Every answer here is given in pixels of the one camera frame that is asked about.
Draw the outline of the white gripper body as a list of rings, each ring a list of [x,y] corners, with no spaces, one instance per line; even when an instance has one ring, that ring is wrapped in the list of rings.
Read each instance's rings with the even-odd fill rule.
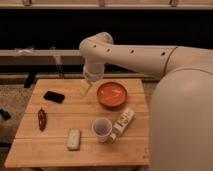
[[[83,67],[83,75],[89,82],[96,82],[103,78],[105,67],[100,63],[86,63]]]

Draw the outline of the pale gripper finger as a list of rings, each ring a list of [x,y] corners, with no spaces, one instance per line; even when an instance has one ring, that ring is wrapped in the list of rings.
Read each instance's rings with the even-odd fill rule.
[[[80,95],[81,96],[85,96],[89,89],[92,87],[92,84],[90,82],[88,82],[87,80],[82,80],[80,83]]]

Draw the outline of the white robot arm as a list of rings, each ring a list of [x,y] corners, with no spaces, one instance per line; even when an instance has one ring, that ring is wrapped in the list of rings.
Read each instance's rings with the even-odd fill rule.
[[[150,101],[150,171],[213,171],[213,49],[81,41],[86,80],[111,63],[158,78]]]

